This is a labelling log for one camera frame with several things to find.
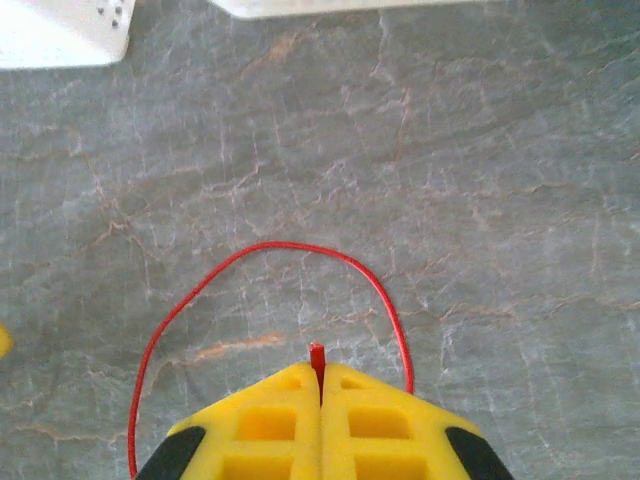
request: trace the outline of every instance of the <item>square hole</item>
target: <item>square hole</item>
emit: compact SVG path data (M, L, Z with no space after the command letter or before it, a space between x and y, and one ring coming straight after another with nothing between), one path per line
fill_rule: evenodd
M218 480L289 480L292 464L289 457L226 457Z
M407 417L399 410L359 406L349 411L349 433L357 438L411 438Z
M428 480L424 460L411 456L356 456L357 480Z
M240 416L236 440L295 440L296 411L287 407L253 407Z

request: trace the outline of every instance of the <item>countertop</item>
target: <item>countertop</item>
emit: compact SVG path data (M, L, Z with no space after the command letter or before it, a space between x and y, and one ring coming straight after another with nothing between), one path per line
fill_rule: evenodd
M417 395L515 478L637 479L638 25L629 0L254 22L138 0L123 62L0 73L0 477L127 478L155 326L227 255L281 239L383 278ZM139 461L311 341L403 384L357 272L234 266L161 339Z

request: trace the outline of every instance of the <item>red cable loop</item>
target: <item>red cable loop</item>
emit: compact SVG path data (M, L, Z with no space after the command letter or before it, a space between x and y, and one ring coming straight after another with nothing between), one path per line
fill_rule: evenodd
M389 318L391 320L391 325L393 326L393 331L396 334L396 338L398 340L398 347L400 349L400 356L402 357L402 364L404 366L405 372L405 382L406 382L406 391L408 393L413 393L413 366L411 364L411 353L409 352L409 346L407 344L407 340L405 339L404 332L402 330L402 324L400 323L400 319L398 318L398 313L396 312L393 303L391 302L391 298L389 294L382 286L380 280L376 278L376 276L365 267L362 263L360 263L355 258L351 258L343 253L338 252L337 250L333 250L326 247L320 247L318 245L310 245L307 243L297 243L297 242L263 242L256 243L255 245L250 245L248 247L239 250L234 253L230 257L228 257L224 262L215 267L209 274L204 277L204 279L186 296L178 303L173 310L169 312L167 317L162 321L160 325L156 328L147 344L147 347L142 354L142 359L140 360L140 366L138 368L138 376L136 378L136 385L133 389L133 397L131 398L131 408L129 410L129 425L127 430L127 450L128 450L128 458L129 458L129 474L131 478L135 478L138 474L137 460L136 460L136 421L138 418L138 408L140 406L140 396L142 394L142 384L144 382L144 377L147 372L147 366L149 364L149 359L151 358L151 354L153 353L153 349L158 343L160 336L164 332L164 330L169 326L169 324L173 321L173 319L182 311L182 309L187 306L208 284L217 277L223 270L229 267L236 260L249 255L250 253L257 252L260 250L302 250L305 252L319 253L321 255L325 255L331 258L337 258L342 260L345 263L348 263L353 268L358 270L362 275L365 276L367 280L373 285L373 287L380 295L380 298L384 302L384 306L387 309L387 313L389 314Z

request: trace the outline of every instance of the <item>black rubber edge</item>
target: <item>black rubber edge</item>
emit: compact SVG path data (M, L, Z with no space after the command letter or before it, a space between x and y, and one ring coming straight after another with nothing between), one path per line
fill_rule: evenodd
M471 480L514 480L484 438L459 427L449 427L446 433Z
M189 427L165 438L136 480L180 480L205 433L202 427Z

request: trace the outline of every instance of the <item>white block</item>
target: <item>white block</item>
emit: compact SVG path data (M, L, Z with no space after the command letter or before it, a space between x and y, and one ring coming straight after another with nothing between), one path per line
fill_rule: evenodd
M379 9L415 5L487 2L492 0L210 0L240 18L305 15L344 10Z
M134 7L135 0L2 0L0 69L117 62Z

